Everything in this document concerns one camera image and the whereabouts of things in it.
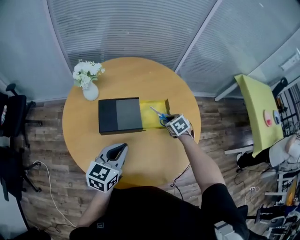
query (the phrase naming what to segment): chair leg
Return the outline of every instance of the chair leg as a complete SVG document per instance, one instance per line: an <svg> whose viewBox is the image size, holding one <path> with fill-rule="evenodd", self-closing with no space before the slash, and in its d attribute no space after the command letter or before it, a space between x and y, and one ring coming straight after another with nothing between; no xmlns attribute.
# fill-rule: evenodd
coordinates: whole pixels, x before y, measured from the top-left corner
<svg viewBox="0 0 300 240"><path fill-rule="evenodd" d="M35 107L36 105L37 105L37 104L36 104L35 102L33 102L33 101L31 101L30 103L28 103L27 106L26 106L25 116L27 116L27 114L28 114L30 108L31 108L32 106Z"/></svg>
<svg viewBox="0 0 300 240"><path fill-rule="evenodd" d="M34 123L34 124L38 124L40 127L43 125L43 122L40 120L25 120L25 123Z"/></svg>
<svg viewBox="0 0 300 240"><path fill-rule="evenodd" d="M29 165L28 167L23 167L23 168L24 168L25 171L29 172L30 169L34 168L35 166L41 166L41 163L37 162L37 163Z"/></svg>
<svg viewBox="0 0 300 240"><path fill-rule="evenodd" d="M23 179L33 188L33 190L37 193L41 192L42 189L39 187L36 187L33 185L33 183L29 180L29 178L25 175L25 173L23 174Z"/></svg>
<svg viewBox="0 0 300 240"><path fill-rule="evenodd" d="M29 144L29 142L28 142L27 134L26 134L26 131L25 131L25 126L23 126L23 127L21 128L21 132L22 132L22 135L23 135L23 137L24 137L25 145L26 145L26 147L29 149L29 148L30 148L30 144Z"/></svg>

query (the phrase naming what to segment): wooden floor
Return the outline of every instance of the wooden floor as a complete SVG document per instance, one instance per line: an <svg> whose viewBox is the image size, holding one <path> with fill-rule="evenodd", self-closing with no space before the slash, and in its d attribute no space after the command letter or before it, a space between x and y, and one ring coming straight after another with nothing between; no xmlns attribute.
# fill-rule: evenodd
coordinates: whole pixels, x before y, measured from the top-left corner
<svg viewBox="0 0 300 240"><path fill-rule="evenodd" d="M252 143L251 128L243 100L222 99L214 102L212 98L197 98L197 102L202 122L199 147L217 162L236 205L242 206L245 204L245 190L243 183L236 185L234 182L237 175L235 155L225 156L223 151L235 144ZM54 200L60 211L76 225L94 192L87 189L85 173L73 161L65 145L61 124L63 106L64 102L56 101L38 104L31 110L28 118L42 120L44 125L28 126L31 148L25 151L24 164L29 165L35 160L47 164ZM15 145L17 147L24 145L21 136L15 140ZM263 170L266 167L262 165L250 169ZM247 201L249 215L255 214L262 203L269 204L269 200L264 198L264 192L271 191L275 187L276 181L261 182L260 174L243 171L236 177L236 183L245 182L246 192L250 187L260 187L260 191L251 197L251 202ZM24 184L27 192L23 193L21 204L29 224L41 229L47 228L55 240L68 239L71 227L60 225L58 228L61 232L53 227L69 223L59 214L51 200L46 168L41 166L39 169L33 169L28 176L37 187L42 188L42 192L35 193L26 183ZM180 197L178 190L170 187L170 184L160 187ZM201 192L191 169L177 180L176 185L185 201L201 205ZM264 224L254 225L252 220L248 221L248 226L258 234L262 234L266 228Z"/></svg>

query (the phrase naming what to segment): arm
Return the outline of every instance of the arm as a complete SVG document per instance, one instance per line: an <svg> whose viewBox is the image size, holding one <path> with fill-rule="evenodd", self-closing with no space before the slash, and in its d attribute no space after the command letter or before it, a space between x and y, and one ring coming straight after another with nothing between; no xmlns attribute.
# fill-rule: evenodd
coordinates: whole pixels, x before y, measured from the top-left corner
<svg viewBox="0 0 300 240"><path fill-rule="evenodd" d="M193 138L187 134L182 134L178 138L184 146L201 192L203 193L208 187L216 183L225 185L218 165L196 144Z"/></svg>
<svg viewBox="0 0 300 240"><path fill-rule="evenodd" d="M99 217L105 214L112 191L103 193L97 191L88 208L82 214L77 227L89 227Z"/></svg>

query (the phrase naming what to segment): yellow box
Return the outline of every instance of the yellow box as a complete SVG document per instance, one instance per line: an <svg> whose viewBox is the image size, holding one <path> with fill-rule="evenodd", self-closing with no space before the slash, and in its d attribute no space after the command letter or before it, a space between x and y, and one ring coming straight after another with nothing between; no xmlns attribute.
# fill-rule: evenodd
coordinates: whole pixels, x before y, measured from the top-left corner
<svg viewBox="0 0 300 240"><path fill-rule="evenodd" d="M161 101L140 101L142 127L147 130L149 128L164 128L159 122L159 116L150 108L154 107L163 114L170 114L168 100Z"/></svg>

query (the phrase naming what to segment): yellow board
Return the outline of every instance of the yellow board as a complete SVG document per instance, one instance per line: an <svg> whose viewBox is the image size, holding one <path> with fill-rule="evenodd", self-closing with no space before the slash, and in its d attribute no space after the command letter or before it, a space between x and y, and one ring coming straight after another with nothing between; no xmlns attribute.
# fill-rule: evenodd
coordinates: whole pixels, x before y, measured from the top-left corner
<svg viewBox="0 0 300 240"><path fill-rule="evenodd" d="M293 199L295 197L296 193L296 187L297 187L297 181L294 179L292 182L292 185L290 186L289 190L287 191L286 194L286 201L285 204L286 206L293 206Z"/></svg>
<svg viewBox="0 0 300 240"><path fill-rule="evenodd" d="M275 99L271 88L262 82L245 75L237 75L235 80L240 86L248 111L254 141L252 156L255 158L262 150L283 138L281 124L276 125L273 118L273 110L277 110ZM271 127L264 121L264 110L272 116Z"/></svg>
<svg viewBox="0 0 300 240"><path fill-rule="evenodd" d="M149 128L164 128L159 122L159 116L150 108L163 114L169 114L168 101L140 101L142 127L147 130Z"/></svg>

